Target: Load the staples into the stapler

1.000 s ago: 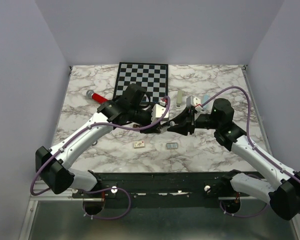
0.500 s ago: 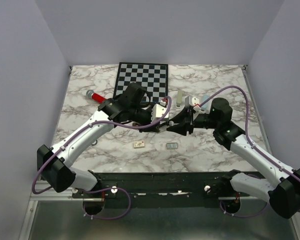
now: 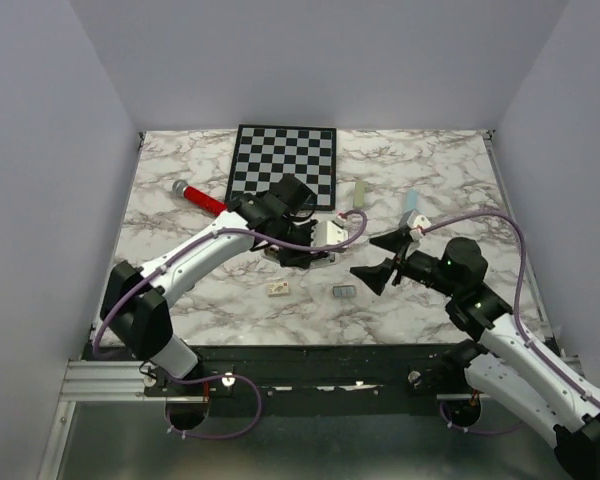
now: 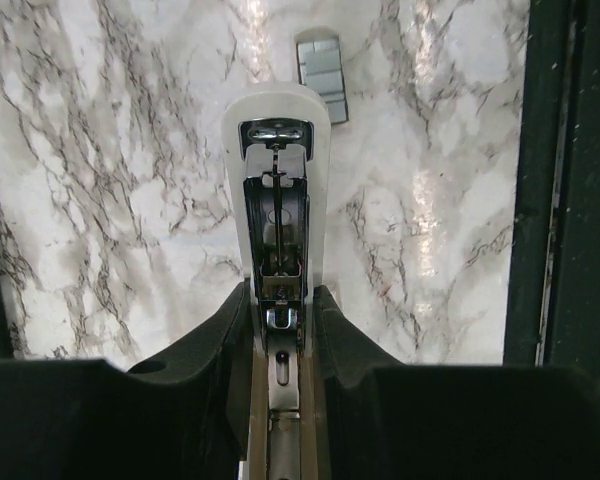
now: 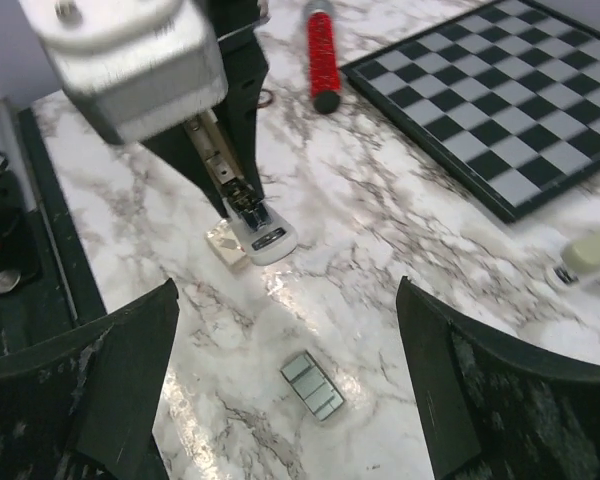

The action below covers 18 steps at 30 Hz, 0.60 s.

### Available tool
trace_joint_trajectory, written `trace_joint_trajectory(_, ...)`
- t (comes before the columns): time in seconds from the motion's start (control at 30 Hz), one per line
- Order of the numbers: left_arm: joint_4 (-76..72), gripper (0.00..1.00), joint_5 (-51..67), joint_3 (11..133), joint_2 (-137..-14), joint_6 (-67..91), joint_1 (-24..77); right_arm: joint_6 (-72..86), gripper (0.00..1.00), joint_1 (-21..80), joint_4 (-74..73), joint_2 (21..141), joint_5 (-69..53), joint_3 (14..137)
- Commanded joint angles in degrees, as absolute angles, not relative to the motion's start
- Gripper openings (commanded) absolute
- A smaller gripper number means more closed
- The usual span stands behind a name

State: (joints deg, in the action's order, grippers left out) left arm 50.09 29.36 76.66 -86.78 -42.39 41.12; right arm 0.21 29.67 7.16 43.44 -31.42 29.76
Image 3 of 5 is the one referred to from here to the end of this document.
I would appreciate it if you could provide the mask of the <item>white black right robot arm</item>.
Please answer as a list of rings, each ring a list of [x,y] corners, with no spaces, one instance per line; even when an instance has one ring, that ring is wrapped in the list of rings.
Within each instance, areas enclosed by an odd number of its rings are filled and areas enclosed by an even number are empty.
[[[419,251],[420,229],[400,228],[372,239],[392,252],[376,266],[351,268],[376,295],[403,278],[449,301],[451,322],[467,334],[420,386],[470,387],[497,401],[538,433],[573,479],[600,479],[600,388],[567,365],[484,281],[488,263],[478,244],[451,239],[441,257]]]

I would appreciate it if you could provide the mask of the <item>grey staple strip tray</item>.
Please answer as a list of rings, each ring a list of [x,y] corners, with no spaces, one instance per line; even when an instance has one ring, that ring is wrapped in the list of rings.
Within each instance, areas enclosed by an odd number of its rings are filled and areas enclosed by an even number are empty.
[[[354,285],[335,285],[332,288],[332,296],[337,299],[352,299],[357,295]]]

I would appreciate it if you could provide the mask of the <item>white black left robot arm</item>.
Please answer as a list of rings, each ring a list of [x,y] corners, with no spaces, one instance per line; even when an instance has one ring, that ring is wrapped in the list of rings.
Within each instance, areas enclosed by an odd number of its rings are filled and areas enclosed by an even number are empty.
[[[141,267],[127,261],[110,272],[100,310],[102,327],[93,341],[100,353],[110,329],[141,361],[167,372],[181,395],[194,393],[202,380],[199,357],[173,329],[170,308],[207,274],[264,241],[308,247],[313,221],[298,225],[297,214],[313,209],[316,194],[285,174],[264,192],[244,193],[227,204],[209,226],[172,251]]]

